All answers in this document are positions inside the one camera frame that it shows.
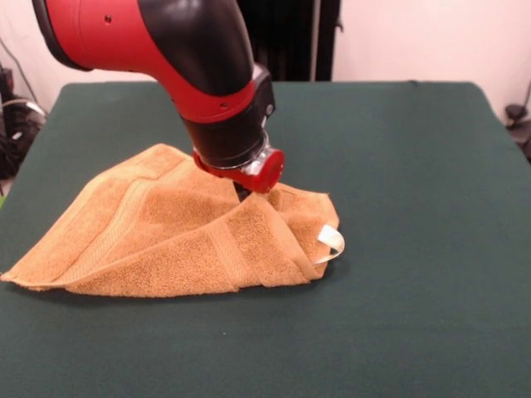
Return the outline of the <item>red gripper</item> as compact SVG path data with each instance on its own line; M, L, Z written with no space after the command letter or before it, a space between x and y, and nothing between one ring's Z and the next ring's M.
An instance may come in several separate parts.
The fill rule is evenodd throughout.
M196 150L193 150L192 158L204 172L233 181L239 202L247 199L252 192L269 192L280 180L285 165L283 152L276 148L265 148L249 163L230 168L207 165Z

